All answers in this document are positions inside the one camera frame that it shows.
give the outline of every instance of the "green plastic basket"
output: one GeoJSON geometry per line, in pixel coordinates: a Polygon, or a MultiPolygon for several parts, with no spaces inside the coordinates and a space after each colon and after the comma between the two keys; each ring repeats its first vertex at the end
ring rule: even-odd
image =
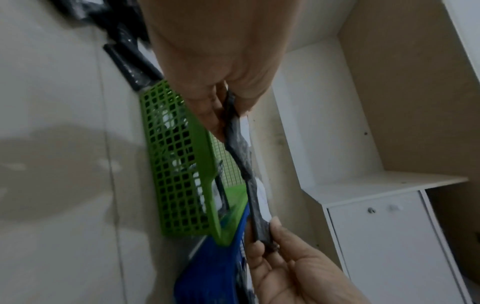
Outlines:
{"type": "Polygon", "coordinates": [[[140,104],[162,233],[211,234],[217,244],[228,246],[248,201],[234,160],[167,81],[143,93],[140,104]],[[222,218],[213,189],[220,161],[229,203],[229,211],[222,218]]]}

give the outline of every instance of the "blue object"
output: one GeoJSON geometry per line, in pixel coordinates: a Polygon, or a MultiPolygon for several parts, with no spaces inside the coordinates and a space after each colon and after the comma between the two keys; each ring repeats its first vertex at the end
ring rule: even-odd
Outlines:
{"type": "Polygon", "coordinates": [[[241,245],[249,213],[247,205],[230,246],[218,246],[207,237],[175,282],[177,304],[239,304],[238,265],[246,266],[241,245]]]}

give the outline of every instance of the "human hand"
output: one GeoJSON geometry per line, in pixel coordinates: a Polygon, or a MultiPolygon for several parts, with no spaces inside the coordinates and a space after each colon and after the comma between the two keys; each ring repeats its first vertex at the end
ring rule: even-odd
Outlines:
{"type": "Polygon", "coordinates": [[[139,0],[172,89],[224,140],[227,89],[245,114],[277,71],[302,0],[139,0]]]}
{"type": "Polygon", "coordinates": [[[369,304],[369,300],[323,253],[282,227],[274,217],[270,230],[280,253],[263,257],[265,246],[245,230],[245,253],[260,304],[369,304]]]}

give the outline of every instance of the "tiled floor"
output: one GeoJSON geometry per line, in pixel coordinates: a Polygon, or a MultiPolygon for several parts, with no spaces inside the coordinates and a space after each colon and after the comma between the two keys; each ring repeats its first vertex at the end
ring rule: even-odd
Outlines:
{"type": "MultiPolygon", "coordinates": [[[[47,0],[0,3],[2,304],[170,303],[198,241],[160,234],[138,98],[105,36],[47,0]]],[[[272,98],[250,123],[273,213],[313,243],[272,98]]]]}

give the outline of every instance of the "cabinet door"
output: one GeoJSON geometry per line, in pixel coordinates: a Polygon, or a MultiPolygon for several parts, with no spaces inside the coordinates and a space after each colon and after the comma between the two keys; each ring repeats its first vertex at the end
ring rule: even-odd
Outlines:
{"type": "Polygon", "coordinates": [[[350,278],[373,304],[464,303],[419,192],[329,213],[350,278]]]}

